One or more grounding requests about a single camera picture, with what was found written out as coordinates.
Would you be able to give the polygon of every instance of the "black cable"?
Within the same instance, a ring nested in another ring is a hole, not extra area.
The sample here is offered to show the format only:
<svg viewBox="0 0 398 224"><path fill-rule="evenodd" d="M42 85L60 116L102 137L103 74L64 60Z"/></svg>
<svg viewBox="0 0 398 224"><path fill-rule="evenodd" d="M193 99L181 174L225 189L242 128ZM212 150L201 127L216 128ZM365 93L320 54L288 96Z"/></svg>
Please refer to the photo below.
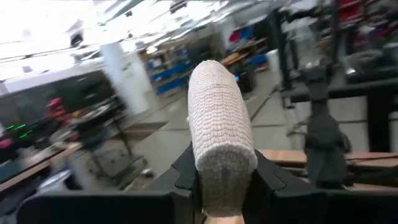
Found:
<svg viewBox="0 0 398 224"><path fill-rule="evenodd" d="M390 182L393 180L396 180L398 177L398 165L386 168L382 171L379 172L373 172L373 173L363 173L363 172L356 172L352 177L351 180L353 182L366 182L366 181L372 181L372 182L385 182L389 180Z"/></svg>
<svg viewBox="0 0 398 224"><path fill-rule="evenodd" d="M287 116L290 116L290 119L294 122L294 117L289 113L289 111L287 112L287 114L288 114ZM290 138L290 143L292 143L293 149L298 149L299 147L297 146L296 138L288 136L287 134L286 136Z"/></svg>
<svg viewBox="0 0 398 224"><path fill-rule="evenodd" d="M296 109L294 110L294 113L295 113L295 116L296 116L297 121L299 121L299 120L300 120L299 109L296 108ZM298 127L298 130L299 130L299 131L298 131L298 132L296 131L296 134L304 134L304 135L306 134L305 131L302 131L301 126ZM302 142L301 142L301 147L304 148L304 145L305 145L305 143L302 141Z"/></svg>
<svg viewBox="0 0 398 224"><path fill-rule="evenodd" d="M308 173L303 169L294 169L294 168L285 168L286 171L289 171L296 177L308 178ZM389 176L376 176L375 174L371 174L368 177L361 177L350 175L349 178L345 181L347 186L352 186L354 183L357 184L371 184L371 185L380 185L387 187L398 187L398 181L394 178L386 178Z"/></svg>
<svg viewBox="0 0 398 224"><path fill-rule="evenodd" d="M364 162L364 161L375 161L380 159L397 159L398 155L394 156L381 156L381 157L369 157L369 158L347 158L346 161L356 161L356 162Z"/></svg>
<svg viewBox="0 0 398 224"><path fill-rule="evenodd" d="M308 120L310 119L310 117L311 117L311 116L308 116L308 117L305 119L305 121L300 121L300 122L296 123L296 124L290 129L290 131L287 132L286 136L290 136L290 135L295 134L295 133L296 133L296 130L297 130L298 128L300 128L300 127L303 126L303 125L308 124Z"/></svg>
<svg viewBox="0 0 398 224"><path fill-rule="evenodd" d="M339 28L339 9L340 9L340 1L334 0L331 3L331 44L333 47L331 53L331 59L333 64L338 63L338 47L340 43L340 28Z"/></svg>
<svg viewBox="0 0 398 224"><path fill-rule="evenodd" d="M268 100L278 91L278 86L275 86L274 89L268 94L267 98L261 103L260 107L254 112L254 114L250 117L250 121L252 121L260 112L260 110L266 105Z"/></svg>

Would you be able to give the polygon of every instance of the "white wall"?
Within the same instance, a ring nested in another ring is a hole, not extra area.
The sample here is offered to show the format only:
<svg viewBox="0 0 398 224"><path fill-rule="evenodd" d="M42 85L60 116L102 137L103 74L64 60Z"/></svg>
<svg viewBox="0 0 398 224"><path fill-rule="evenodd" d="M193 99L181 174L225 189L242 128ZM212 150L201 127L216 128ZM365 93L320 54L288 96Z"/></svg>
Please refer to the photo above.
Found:
<svg viewBox="0 0 398 224"><path fill-rule="evenodd" d="M221 42L224 50L229 47L229 37L235 29L235 22L233 16L227 16L215 24L215 29L220 32Z"/></svg>
<svg viewBox="0 0 398 224"><path fill-rule="evenodd" d="M243 11L233 14L234 22L237 26L249 22L251 19L261 17L267 14L268 2L262 2L251 6Z"/></svg>
<svg viewBox="0 0 398 224"><path fill-rule="evenodd" d="M102 58L96 58L93 60L87 60L83 63L62 69L49 71L43 74L31 73L30 75L24 75L19 78L13 78L5 81L5 85L9 93L14 93L28 88L41 86L44 84L52 83L57 80L66 79L69 77L75 77L83 75L89 72L98 71L101 69Z"/></svg>
<svg viewBox="0 0 398 224"><path fill-rule="evenodd" d="M292 9L310 9L316 5L316 0L301 0L290 5Z"/></svg>

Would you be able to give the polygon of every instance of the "workshop table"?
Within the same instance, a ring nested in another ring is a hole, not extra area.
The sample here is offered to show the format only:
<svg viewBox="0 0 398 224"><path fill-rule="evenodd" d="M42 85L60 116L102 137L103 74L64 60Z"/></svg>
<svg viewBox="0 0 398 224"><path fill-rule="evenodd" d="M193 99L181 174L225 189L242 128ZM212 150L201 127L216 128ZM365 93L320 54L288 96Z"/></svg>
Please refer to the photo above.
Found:
<svg viewBox="0 0 398 224"><path fill-rule="evenodd" d="M307 157L303 151L298 150L272 150L261 149L261 154L272 162L294 162L305 164ZM398 166L398 153L391 152L354 152L346 155L347 164L363 167L393 167Z"/></svg>
<svg viewBox="0 0 398 224"><path fill-rule="evenodd" d="M21 163L20 172L17 172L15 175L10 176L6 180L3 180L0 183L0 192L2 192L3 190L7 190L8 188L18 184L19 182L22 182L23 180L26 180L36 175L40 171L50 167L55 162L66 158L80 148L80 143L73 142L69 143L66 149L54 151L50 148L46 148L32 156L19 159Z"/></svg>
<svg viewBox="0 0 398 224"><path fill-rule="evenodd" d="M227 69L230 69L234 65L243 66L243 60L245 60L248 55L248 53L242 55L238 53L233 53L224 58L220 63L224 65Z"/></svg>
<svg viewBox="0 0 398 224"><path fill-rule="evenodd" d="M252 57L257 52L257 45L265 42L266 38L261 38L259 40L249 40L246 44L238 47L235 52L239 52L240 54L248 54L249 57Z"/></svg>
<svg viewBox="0 0 398 224"><path fill-rule="evenodd" d="M392 112L392 97L397 90L397 84L398 78L347 84L344 71L336 72L330 80L327 91L331 99L366 96L371 152L391 152L389 113ZM282 90L280 96L292 103L310 100L308 88L302 82L293 82L293 88Z"/></svg>

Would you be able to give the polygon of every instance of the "ceiling light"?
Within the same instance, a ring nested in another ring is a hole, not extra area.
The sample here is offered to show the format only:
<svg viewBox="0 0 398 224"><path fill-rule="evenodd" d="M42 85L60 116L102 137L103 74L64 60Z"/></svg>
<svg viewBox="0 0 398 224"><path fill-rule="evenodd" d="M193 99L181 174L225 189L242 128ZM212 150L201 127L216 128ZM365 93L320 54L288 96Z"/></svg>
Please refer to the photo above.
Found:
<svg viewBox="0 0 398 224"><path fill-rule="evenodd" d="M163 43L165 43L166 41L168 41L168 40L170 40L170 39L171 39L171 37L166 37L166 38L164 38L164 39L162 39L162 40L160 40L160 41L154 43L154 47L157 47L157 46L159 46L160 44L163 44Z"/></svg>
<svg viewBox="0 0 398 224"><path fill-rule="evenodd" d="M157 51L156 47L148 47L147 48L147 54L152 54L155 53Z"/></svg>
<svg viewBox="0 0 398 224"><path fill-rule="evenodd" d="M22 59L25 59L25 57L24 56L18 56L18 57L4 58L4 59L0 59L0 63L13 62L13 61L22 60Z"/></svg>
<svg viewBox="0 0 398 224"><path fill-rule="evenodd" d="M231 14L230 12L227 12L227 13L223 14L222 16L213 19L213 22L219 22L219 21L223 20L225 17L227 17L230 14Z"/></svg>
<svg viewBox="0 0 398 224"><path fill-rule="evenodd" d="M183 32L182 34L176 35L175 37L172 38L172 40L176 40L179 39L181 37L183 37L185 34L189 33L191 31L191 29L186 30L185 32Z"/></svg>
<svg viewBox="0 0 398 224"><path fill-rule="evenodd" d="M346 70L346 74L347 75L352 75L354 73L355 73L355 69L353 69L353 68L349 68L349 69Z"/></svg>

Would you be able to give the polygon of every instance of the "blue storage bin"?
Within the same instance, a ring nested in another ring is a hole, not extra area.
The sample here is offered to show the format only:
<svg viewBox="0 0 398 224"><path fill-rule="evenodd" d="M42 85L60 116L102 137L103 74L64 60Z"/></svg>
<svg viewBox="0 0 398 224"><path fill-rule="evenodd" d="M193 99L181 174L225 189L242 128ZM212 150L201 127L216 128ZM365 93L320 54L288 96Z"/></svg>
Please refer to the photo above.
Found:
<svg viewBox="0 0 398 224"><path fill-rule="evenodd" d="M247 39L253 36L253 31L251 29L251 27L243 27L241 29L241 35L239 36L239 39Z"/></svg>
<svg viewBox="0 0 398 224"><path fill-rule="evenodd" d="M148 63L147 63L147 69L148 69L148 70L153 69L153 67L154 67L154 64L153 64L152 62L148 62Z"/></svg>
<svg viewBox="0 0 398 224"><path fill-rule="evenodd" d="M190 68L191 63L181 63L173 68L174 73L182 73Z"/></svg>
<svg viewBox="0 0 398 224"><path fill-rule="evenodd" d="M151 76L150 80L152 82L163 80L163 79L166 79L166 78L170 78L173 74L174 74L173 70L172 69L168 69L168 70L160 72L160 73L158 73L156 75Z"/></svg>
<svg viewBox="0 0 398 224"><path fill-rule="evenodd" d="M265 54L255 55L250 59L251 65L262 65L263 63L267 63L267 57Z"/></svg>
<svg viewBox="0 0 398 224"><path fill-rule="evenodd" d="M21 172L23 166L21 164L21 160L16 159L14 161L3 163L0 168L0 181L4 181Z"/></svg>
<svg viewBox="0 0 398 224"><path fill-rule="evenodd" d="M176 87L184 86L188 82L188 77L177 78L168 83L165 83L157 88L157 94L161 95L169 90L172 90Z"/></svg>

